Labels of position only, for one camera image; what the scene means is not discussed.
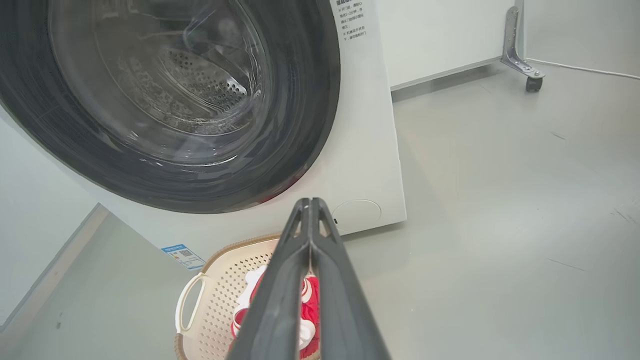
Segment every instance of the red and white garment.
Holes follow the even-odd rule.
[[[231,324],[231,333],[237,337],[240,327],[246,316],[251,301],[260,286],[262,276],[267,268],[266,265],[256,270],[249,271],[244,277],[246,289],[236,300],[238,306],[234,311],[234,321]],[[300,338],[298,339],[298,349],[300,359],[306,359],[319,350],[320,345],[320,318],[318,314],[319,303],[319,283],[315,276],[307,276],[302,284],[302,305],[300,314]]]

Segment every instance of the white cable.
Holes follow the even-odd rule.
[[[640,80],[640,76],[635,76],[635,75],[629,75],[629,74],[622,74],[620,72],[611,72],[611,71],[602,71],[602,70],[595,70],[595,69],[587,69],[585,67],[577,67],[577,66],[571,66],[571,65],[565,65],[565,64],[558,64],[558,63],[552,63],[551,61],[542,61],[542,60],[536,60],[536,59],[527,59],[527,61],[531,61],[534,63],[540,63],[540,64],[547,64],[547,65],[553,65],[553,66],[559,66],[559,67],[566,67],[568,69],[573,69],[573,70],[582,70],[582,71],[588,71],[588,72],[596,72],[598,74],[605,74],[605,75],[613,75],[613,76],[622,76],[623,78],[630,78],[630,79],[636,79],[636,80]]]

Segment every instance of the basket handle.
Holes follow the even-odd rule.
[[[193,322],[193,317],[195,316],[196,310],[198,309],[198,305],[200,303],[200,299],[202,298],[203,291],[201,291],[198,296],[198,300],[196,301],[196,306],[194,307],[193,313],[191,314],[191,319],[189,320],[189,325],[187,325],[187,327],[183,327],[182,312],[184,310],[184,302],[187,300],[187,295],[189,295],[189,293],[191,292],[191,289],[196,284],[196,282],[200,280],[202,280],[202,290],[204,290],[204,282],[205,282],[205,278],[207,277],[208,276],[206,276],[201,272],[198,275],[194,276],[191,280],[189,280],[189,282],[187,282],[187,285],[185,285],[184,289],[182,289],[182,293],[178,298],[178,306],[175,308],[175,330],[179,334],[184,335],[191,328],[191,323]]]

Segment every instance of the washing machine door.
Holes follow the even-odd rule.
[[[327,0],[5,0],[0,97],[70,168],[186,213],[247,208],[311,166],[335,116]]]

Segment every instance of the front-loading washing machine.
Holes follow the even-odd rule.
[[[277,233],[302,197],[343,234],[406,219],[374,0],[0,8],[5,120],[177,259]]]

